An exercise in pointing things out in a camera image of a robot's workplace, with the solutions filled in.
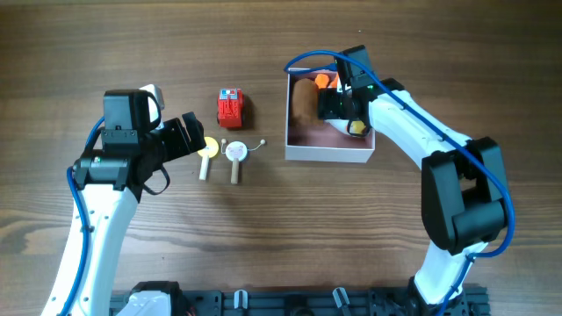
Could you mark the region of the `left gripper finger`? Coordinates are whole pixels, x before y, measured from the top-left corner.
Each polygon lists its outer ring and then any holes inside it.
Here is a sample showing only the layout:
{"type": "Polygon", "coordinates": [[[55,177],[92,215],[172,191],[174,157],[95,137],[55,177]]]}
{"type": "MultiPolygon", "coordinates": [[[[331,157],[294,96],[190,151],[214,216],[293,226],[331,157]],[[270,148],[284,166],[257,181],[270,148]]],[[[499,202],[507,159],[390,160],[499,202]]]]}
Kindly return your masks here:
{"type": "Polygon", "coordinates": [[[190,136],[203,135],[203,125],[197,120],[193,111],[183,114],[182,119],[184,120],[186,132],[190,136]]]}
{"type": "Polygon", "coordinates": [[[190,135],[190,141],[188,142],[188,148],[190,153],[197,153],[197,151],[202,150],[206,147],[205,136],[200,133],[193,133],[190,135]]]}

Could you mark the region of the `brown plush toy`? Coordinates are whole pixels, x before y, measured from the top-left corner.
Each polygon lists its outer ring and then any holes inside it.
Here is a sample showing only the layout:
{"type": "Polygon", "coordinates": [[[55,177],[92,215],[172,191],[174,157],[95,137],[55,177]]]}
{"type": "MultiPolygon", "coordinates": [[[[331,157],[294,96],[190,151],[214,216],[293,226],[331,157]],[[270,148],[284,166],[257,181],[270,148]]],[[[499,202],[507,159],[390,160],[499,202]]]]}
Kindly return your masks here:
{"type": "Polygon", "coordinates": [[[318,118],[319,89],[310,79],[300,79],[294,83],[290,122],[293,126],[322,126],[318,118]]]}

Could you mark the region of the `white duck plush toy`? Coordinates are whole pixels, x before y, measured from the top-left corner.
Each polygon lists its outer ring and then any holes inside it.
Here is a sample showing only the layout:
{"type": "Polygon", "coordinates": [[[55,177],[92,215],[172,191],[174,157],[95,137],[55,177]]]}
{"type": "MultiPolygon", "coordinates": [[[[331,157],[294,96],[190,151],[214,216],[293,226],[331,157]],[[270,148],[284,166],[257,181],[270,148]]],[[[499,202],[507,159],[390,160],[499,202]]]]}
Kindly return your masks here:
{"type": "MultiPolygon", "coordinates": [[[[337,91],[345,91],[341,86],[339,76],[336,75],[331,78],[328,74],[320,73],[314,78],[319,90],[321,89],[336,89],[337,91]]],[[[344,133],[352,137],[364,138],[368,135],[371,129],[361,120],[350,119],[326,119],[333,127],[342,130],[344,133]]]]}

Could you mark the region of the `red toy car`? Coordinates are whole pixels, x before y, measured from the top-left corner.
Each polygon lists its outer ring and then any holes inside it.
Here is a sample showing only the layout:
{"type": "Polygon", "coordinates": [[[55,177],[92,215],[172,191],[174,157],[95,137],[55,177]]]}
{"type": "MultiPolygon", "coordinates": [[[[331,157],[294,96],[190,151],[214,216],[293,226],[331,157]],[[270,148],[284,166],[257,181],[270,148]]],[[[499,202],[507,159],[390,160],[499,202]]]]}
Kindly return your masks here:
{"type": "Polygon", "coordinates": [[[217,98],[217,122],[226,129],[239,129],[244,122],[244,96],[241,89],[221,89],[217,98]]]}

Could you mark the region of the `pink box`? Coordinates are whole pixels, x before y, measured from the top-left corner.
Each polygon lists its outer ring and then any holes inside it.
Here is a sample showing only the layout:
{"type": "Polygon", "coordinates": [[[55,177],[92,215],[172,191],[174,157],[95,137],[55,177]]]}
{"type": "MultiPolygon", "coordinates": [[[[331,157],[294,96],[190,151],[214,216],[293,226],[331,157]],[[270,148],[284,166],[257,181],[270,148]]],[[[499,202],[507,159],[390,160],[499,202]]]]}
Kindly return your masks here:
{"type": "Polygon", "coordinates": [[[347,122],[336,120],[322,126],[296,126],[292,123],[292,95],[294,84],[303,78],[314,81],[318,74],[325,74],[330,81],[337,73],[319,70],[308,74],[287,75],[285,107],[285,159],[287,161],[310,162],[352,162],[366,163],[376,148],[373,130],[366,137],[353,137],[347,134],[347,122]]]}

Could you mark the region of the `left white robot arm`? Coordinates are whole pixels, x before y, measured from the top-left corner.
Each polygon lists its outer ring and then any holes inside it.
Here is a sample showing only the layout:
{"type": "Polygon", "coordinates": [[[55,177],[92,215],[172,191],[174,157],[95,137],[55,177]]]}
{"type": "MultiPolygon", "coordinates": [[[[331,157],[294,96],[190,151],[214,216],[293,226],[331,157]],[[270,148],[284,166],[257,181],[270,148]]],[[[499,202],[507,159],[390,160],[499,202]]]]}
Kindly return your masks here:
{"type": "Polygon", "coordinates": [[[45,315],[106,315],[126,230],[155,173],[166,162],[205,147],[202,124],[191,112],[162,119],[161,89],[108,90],[104,115],[67,169],[74,211],[45,315]]]}

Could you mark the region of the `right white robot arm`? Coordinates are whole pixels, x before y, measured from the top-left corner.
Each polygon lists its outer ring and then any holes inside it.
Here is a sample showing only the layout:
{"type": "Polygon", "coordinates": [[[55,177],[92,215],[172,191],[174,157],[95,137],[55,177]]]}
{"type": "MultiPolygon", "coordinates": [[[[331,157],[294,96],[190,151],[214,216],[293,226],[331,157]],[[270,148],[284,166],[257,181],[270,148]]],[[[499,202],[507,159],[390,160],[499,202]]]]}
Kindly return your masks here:
{"type": "Polygon", "coordinates": [[[499,145],[451,130],[420,107],[393,78],[374,73],[363,46],[330,52],[339,75],[335,90],[320,93],[318,115],[352,134],[360,121],[392,140],[421,170],[421,219],[430,239],[409,287],[419,314],[443,315],[459,305],[476,260],[502,254],[515,232],[499,145]]]}

